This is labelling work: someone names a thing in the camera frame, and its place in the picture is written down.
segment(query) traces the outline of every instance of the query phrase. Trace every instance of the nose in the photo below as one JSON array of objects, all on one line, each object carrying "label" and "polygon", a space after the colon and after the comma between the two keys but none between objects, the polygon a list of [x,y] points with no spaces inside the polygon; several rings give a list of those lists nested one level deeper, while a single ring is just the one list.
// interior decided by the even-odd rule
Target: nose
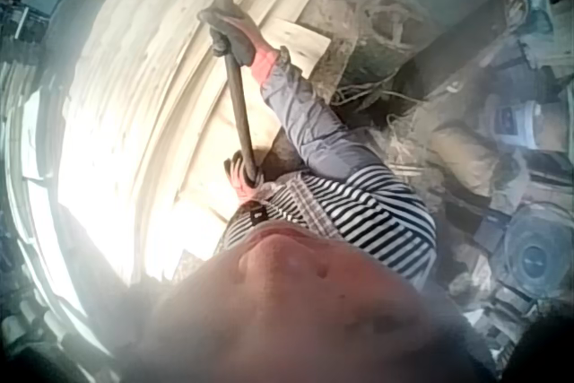
[{"label": "nose", "polygon": [[239,268],[248,282],[256,283],[326,276],[325,262],[316,250],[282,234],[261,239],[241,258]]}]

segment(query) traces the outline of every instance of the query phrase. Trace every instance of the hand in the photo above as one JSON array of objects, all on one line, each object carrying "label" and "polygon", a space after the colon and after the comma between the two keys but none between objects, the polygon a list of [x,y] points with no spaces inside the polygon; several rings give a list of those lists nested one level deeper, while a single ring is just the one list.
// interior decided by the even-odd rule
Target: hand
[{"label": "hand", "polygon": [[213,53],[217,57],[231,53],[239,65],[251,67],[254,78],[263,84],[279,57],[279,51],[269,45],[247,14],[237,8],[234,15],[209,8],[199,13],[198,18],[211,26]]},{"label": "hand", "polygon": [[263,184],[263,176],[257,174],[255,183],[252,183],[245,172],[245,162],[241,152],[236,152],[233,159],[223,163],[227,179],[237,193],[240,204],[245,204],[255,197],[257,188]]}]

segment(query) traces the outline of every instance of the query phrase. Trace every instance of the metal bar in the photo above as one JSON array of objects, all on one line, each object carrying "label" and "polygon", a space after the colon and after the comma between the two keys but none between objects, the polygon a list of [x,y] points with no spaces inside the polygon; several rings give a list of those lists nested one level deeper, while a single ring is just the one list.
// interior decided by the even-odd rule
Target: metal bar
[{"label": "metal bar", "polygon": [[[226,13],[235,13],[233,0],[215,0],[215,6]],[[225,67],[227,69],[227,79],[230,86],[231,101],[233,102],[233,114],[237,125],[241,153],[245,162],[245,171],[252,182],[257,178],[257,166],[251,143],[251,132],[249,130],[248,111],[243,94],[243,80],[241,78],[240,66],[235,57],[228,54],[225,57]]]}]

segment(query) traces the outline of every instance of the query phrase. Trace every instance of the white bucket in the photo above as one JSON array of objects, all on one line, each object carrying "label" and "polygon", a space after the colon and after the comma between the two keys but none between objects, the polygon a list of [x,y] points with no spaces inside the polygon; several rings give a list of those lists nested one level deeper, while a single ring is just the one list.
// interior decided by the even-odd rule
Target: white bucket
[{"label": "white bucket", "polygon": [[533,100],[521,105],[498,107],[491,119],[491,133],[505,144],[538,150],[535,118],[540,114],[540,105]]}]

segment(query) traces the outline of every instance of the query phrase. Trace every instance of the black and white striped shirt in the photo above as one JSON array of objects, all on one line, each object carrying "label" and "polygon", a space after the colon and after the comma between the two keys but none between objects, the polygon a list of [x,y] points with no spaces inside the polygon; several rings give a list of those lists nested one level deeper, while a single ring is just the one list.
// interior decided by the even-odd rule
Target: black and white striped shirt
[{"label": "black and white striped shirt", "polygon": [[[382,165],[359,170],[345,182],[310,173],[301,178],[344,240],[422,287],[436,259],[435,225],[405,183]],[[268,220],[309,228],[287,187],[264,207]],[[226,230],[226,246],[239,244],[253,228],[251,214],[241,213]]]}]

